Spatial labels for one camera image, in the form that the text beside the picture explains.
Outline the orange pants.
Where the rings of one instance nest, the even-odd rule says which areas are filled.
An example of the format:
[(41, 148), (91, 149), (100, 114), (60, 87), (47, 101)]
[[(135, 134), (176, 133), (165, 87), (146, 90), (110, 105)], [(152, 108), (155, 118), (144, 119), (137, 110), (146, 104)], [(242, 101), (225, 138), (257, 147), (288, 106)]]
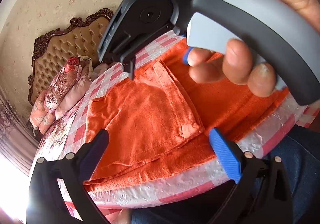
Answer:
[(109, 143), (85, 188), (117, 190), (167, 178), (213, 159), (208, 134), (217, 128), (231, 141), (242, 139), (288, 95), (254, 96), (227, 79), (197, 84), (183, 63), (180, 40), (88, 106), (86, 141), (105, 129)]

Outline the tufted leather headboard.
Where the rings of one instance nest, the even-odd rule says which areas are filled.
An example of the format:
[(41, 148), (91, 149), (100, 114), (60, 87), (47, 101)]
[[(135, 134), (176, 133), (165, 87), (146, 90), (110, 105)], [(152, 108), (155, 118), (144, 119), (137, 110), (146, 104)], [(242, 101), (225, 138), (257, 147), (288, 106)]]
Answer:
[(74, 17), (68, 28), (57, 28), (35, 39), (33, 73), (28, 76), (28, 101), (31, 105), (49, 87), (69, 58), (88, 56), (92, 59), (93, 67), (100, 64), (97, 47), (112, 17), (113, 11), (103, 8), (85, 20)]

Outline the blue jeans legs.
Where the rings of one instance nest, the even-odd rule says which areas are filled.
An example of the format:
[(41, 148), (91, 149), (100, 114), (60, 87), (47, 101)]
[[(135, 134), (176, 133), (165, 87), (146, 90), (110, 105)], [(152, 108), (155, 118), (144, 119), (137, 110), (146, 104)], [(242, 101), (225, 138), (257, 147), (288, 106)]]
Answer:
[[(287, 171), (294, 223), (319, 223), (319, 133), (294, 126), (266, 158), (274, 156), (283, 159)], [(184, 201), (134, 209), (131, 223), (207, 223), (233, 186), (228, 181)]]

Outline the folded floral quilt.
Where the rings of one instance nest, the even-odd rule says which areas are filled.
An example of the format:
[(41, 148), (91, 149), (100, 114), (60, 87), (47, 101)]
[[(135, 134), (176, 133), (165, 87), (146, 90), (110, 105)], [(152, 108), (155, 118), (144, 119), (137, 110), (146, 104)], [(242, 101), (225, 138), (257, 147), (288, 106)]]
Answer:
[(45, 94), (45, 110), (55, 115), (56, 120), (63, 117), (88, 91), (92, 72), (92, 59), (88, 56), (69, 58)]

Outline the pink patterned curtain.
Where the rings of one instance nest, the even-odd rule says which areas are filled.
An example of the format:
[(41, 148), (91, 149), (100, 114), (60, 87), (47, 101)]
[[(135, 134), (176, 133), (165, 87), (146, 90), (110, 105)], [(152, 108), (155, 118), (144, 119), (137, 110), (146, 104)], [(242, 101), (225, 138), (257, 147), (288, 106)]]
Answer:
[(3, 90), (0, 128), (1, 155), (23, 174), (29, 175), (39, 142), (21, 120)]

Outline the pink floral pillow stack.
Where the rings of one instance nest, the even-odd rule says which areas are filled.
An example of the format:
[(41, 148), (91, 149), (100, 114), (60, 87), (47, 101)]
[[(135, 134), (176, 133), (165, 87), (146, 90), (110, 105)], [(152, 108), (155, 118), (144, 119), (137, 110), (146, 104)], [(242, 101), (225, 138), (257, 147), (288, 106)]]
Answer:
[(44, 135), (55, 121), (55, 114), (45, 110), (44, 98), (46, 95), (44, 90), (36, 99), (30, 115), (30, 122), (35, 129)]

